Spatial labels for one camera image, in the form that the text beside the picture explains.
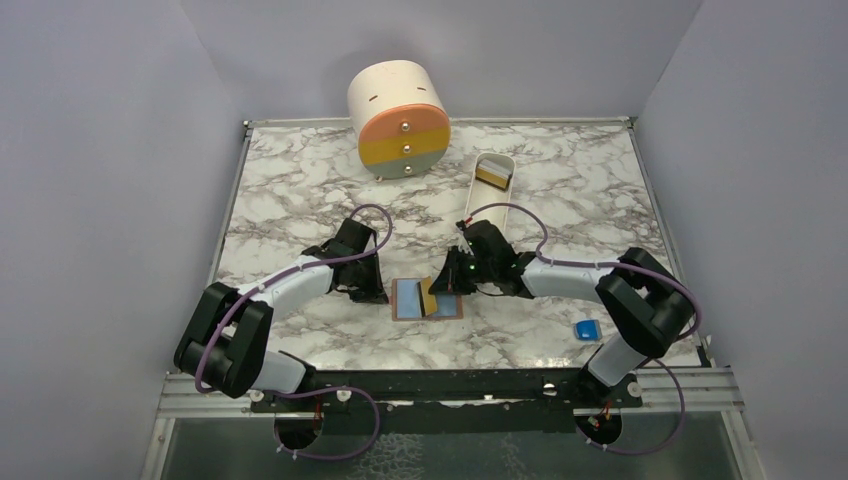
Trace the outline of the gold credit card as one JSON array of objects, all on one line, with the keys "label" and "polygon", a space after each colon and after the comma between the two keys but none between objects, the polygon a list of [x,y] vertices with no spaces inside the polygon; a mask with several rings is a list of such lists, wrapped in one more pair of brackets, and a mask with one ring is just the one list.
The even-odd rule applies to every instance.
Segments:
[{"label": "gold credit card", "polygon": [[422,278],[417,283],[417,294],[421,318],[429,317],[438,311],[438,300],[436,296],[430,292],[432,285],[433,280],[430,276]]}]

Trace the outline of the brown leather card holder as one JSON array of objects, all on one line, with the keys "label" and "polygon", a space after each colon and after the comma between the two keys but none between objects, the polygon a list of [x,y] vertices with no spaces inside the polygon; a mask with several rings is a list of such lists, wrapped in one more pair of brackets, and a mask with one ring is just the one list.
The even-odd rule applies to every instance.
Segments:
[{"label": "brown leather card holder", "polygon": [[464,317],[461,298],[456,295],[435,295],[438,311],[420,317],[417,283],[422,278],[398,278],[392,283],[392,319],[394,321],[458,320]]}]

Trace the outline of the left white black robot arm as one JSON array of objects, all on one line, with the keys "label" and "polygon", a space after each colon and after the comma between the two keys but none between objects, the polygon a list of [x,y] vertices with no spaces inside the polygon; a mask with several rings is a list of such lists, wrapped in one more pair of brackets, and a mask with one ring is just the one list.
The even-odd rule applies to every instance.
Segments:
[{"label": "left white black robot arm", "polygon": [[301,252],[293,263],[240,287],[207,286],[181,336],[174,365],[200,382],[238,398],[250,390],[275,391],[285,407],[298,411],[313,401],[309,364],[272,352],[267,344],[274,321],[305,303],[342,292],[357,304],[385,304],[374,229],[351,218],[334,237]]}]

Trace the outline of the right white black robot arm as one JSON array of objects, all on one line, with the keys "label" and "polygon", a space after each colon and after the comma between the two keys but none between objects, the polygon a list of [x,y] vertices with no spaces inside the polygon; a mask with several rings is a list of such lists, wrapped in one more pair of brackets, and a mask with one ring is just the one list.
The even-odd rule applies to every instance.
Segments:
[{"label": "right white black robot arm", "polygon": [[470,295],[492,284],[504,296],[576,299],[606,309],[617,332],[590,357],[576,383],[589,406],[604,405],[631,371],[664,357],[696,314],[690,294],[644,249],[631,247],[599,264],[544,260],[514,250],[487,220],[460,230],[464,244],[448,250],[429,294]]}]

